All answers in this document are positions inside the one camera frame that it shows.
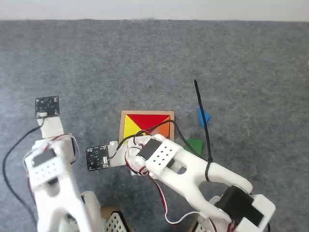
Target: red triangle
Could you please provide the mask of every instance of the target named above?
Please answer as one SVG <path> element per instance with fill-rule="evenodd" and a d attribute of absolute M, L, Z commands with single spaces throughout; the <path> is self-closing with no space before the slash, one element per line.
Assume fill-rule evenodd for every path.
<path fill-rule="evenodd" d="M 142 130 L 153 127 L 163 122 L 169 115 L 131 115 L 128 116 L 138 125 Z"/>

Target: green block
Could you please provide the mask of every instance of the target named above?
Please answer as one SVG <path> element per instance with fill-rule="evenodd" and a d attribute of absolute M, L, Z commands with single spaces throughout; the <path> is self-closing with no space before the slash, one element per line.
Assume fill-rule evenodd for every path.
<path fill-rule="evenodd" d="M 201 140 L 201 139 L 187 139 L 187 142 L 199 154 L 199 156 L 202 157 L 203 140 Z M 184 149 L 192 153 L 192 151 L 187 146 L 185 146 Z"/>

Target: black wire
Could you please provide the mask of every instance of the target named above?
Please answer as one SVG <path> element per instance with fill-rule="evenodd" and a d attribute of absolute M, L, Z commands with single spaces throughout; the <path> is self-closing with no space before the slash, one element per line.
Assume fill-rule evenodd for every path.
<path fill-rule="evenodd" d="M 207 128 L 207 123 L 206 123 L 206 119 L 205 119 L 205 114 L 204 114 L 204 109 L 203 109 L 203 104 L 202 104 L 202 100 L 201 100 L 201 95 L 199 93 L 199 89 L 198 89 L 198 85 L 197 85 L 197 81 L 194 80 L 194 85 L 195 85 L 195 90 L 197 92 L 197 101 L 198 101 L 198 105 L 199 108 L 201 110 L 201 114 L 202 114 L 202 118 L 203 118 L 203 122 L 204 122 L 204 130 L 205 130 L 205 134 L 206 134 L 206 143 L 207 143 L 207 150 L 208 150 L 208 162 L 212 162 L 212 156 L 211 156 L 211 142 L 209 139 L 209 133 L 208 133 L 208 128 Z"/>
<path fill-rule="evenodd" d="M 150 132 L 149 132 L 149 131 L 146 131 L 146 130 L 140 130 L 140 131 L 138 131 L 137 133 L 140 134 L 141 132 L 142 132 L 142 133 L 146 133 L 146 134 L 148 134 L 148 135 L 151 135 Z M 135 134 L 135 136 L 133 137 L 133 143 L 134 143 L 134 145 L 136 145 L 136 143 L 135 143 L 136 134 Z"/>
<path fill-rule="evenodd" d="M 150 128 L 148 128 L 148 129 L 146 129 L 146 131 L 151 131 L 151 130 L 153 130 L 153 129 L 155 129 L 155 128 L 157 128 L 157 127 L 159 127 L 159 126 L 161 126 L 161 125 L 163 125 L 163 124 L 165 124 L 165 123 L 168 123 L 168 122 L 171 122 L 171 123 L 173 123 L 173 124 L 175 125 L 175 128 L 176 128 L 176 130 L 177 130 L 177 132 L 178 132 L 180 138 L 182 139 L 182 141 L 186 144 L 186 146 L 187 146 L 195 155 L 199 156 L 199 154 L 193 149 L 193 147 L 191 147 L 191 145 L 186 141 L 186 139 L 184 138 L 183 134 L 181 133 L 181 131 L 180 131 L 180 129 L 179 129 L 177 123 L 176 123 L 174 120 L 171 120 L 171 119 L 166 120 L 166 121 L 161 122 L 161 123 L 159 123 L 159 124 L 157 124 L 157 125 L 155 125 L 155 126 L 153 126 L 153 127 L 150 127 Z"/>
<path fill-rule="evenodd" d="M 2 174 L 3 174 L 3 178 L 4 178 L 4 182 L 6 184 L 6 186 L 8 187 L 9 191 L 15 196 L 16 199 L 18 199 L 18 201 L 23 205 L 23 207 L 27 210 L 27 212 L 29 213 L 30 217 L 31 217 L 31 221 L 33 222 L 33 224 L 35 225 L 35 227 L 37 226 L 37 220 L 35 219 L 34 213 L 32 212 L 31 208 L 29 205 L 27 205 L 27 203 L 15 192 L 15 190 L 12 188 L 9 179 L 6 175 L 6 171 L 5 171 L 5 165 L 6 165 L 6 160 L 8 158 L 8 156 L 10 155 L 10 153 L 17 147 L 17 145 L 24 139 L 26 138 L 29 134 L 35 132 L 37 129 L 41 128 L 44 124 L 44 118 L 43 118 L 43 123 L 38 126 L 35 127 L 31 130 L 29 130 L 26 134 L 24 134 L 23 137 L 21 137 L 21 139 L 19 139 L 17 141 L 16 144 L 14 144 L 10 150 L 5 154 L 3 161 L 2 161 Z"/>

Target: blue block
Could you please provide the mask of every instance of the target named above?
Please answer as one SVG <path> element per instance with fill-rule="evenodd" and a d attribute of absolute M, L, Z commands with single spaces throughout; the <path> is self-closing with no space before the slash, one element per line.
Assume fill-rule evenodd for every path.
<path fill-rule="evenodd" d="M 198 120 L 199 120 L 201 127 L 204 127 L 202 113 L 201 113 L 201 109 L 199 107 L 197 108 L 197 114 L 198 114 Z M 206 123 L 208 123 L 211 116 L 209 114 L 207 114 L 206 112 L 204 112 L 204 114 L 205 114 Z"/>

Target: white robotic arm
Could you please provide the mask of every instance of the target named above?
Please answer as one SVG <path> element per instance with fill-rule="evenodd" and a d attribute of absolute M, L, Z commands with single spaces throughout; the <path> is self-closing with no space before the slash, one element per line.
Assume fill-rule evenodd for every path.
<path fill-rule="evenodd" d="M 71 169 L 75 150 L 79 154 L 75 138 L 63 133 L 59 117 L 46 118 L 41 130 L 45 139 L 37 141 L 24 158 L 38 208 L 38 231 L 106 231 L 95 194 L 78 190 Z M 125 164 L 133 175 L 149 175 L 160 195 L 155 179 L 172 188 L 197 210 L 204 231 L 262 232 L 275 211 L 263 195 L 250 195 L 253 187 L 248 180 L 217 163 L 209 164 L 160 134 L 130 138 L 116 147 L 117 142 L 109 145 L 111 166 Z M 229 188 L 208 202 L 198 188 L 207 180 Z"/>
<path fill-rule="evenodd" d="M 75 138 L 63 134 L 59 117 L 46 118 L 41 130 L 43 137 L 52 137 L 36 141 L 24 158 L 38 209 L 38 231 L 105 231 L 95 194 L 80 194 L 74 178 L 71 164 L 79 153 Z"/>
<path fill-rule="evenodd" d="M 236 222 L 237 232 L 262 232 L 275 211 L 275 205 L 263 195 L 250 195 L 251 183 L 238 174 L 217 163 L 207 161 L 184 150 L 183 147 L 157 134 L 155 136 L 129 139 L 125 153 L 118 156 L 127 158 L 131 169 L 137 171 L 145 166 L 151 178 L 158 179 L 185 197 L 199 214 L 200 223 L 209 228 L 210 220 L 216 222 L 218 232 L 228 231 L 231 222 Z M 184 167 L 186 171 L 179 174 Z M 206 201 L 199 191 L 200 183 L 207 181 L 229 186 L 222 197 Z"/>

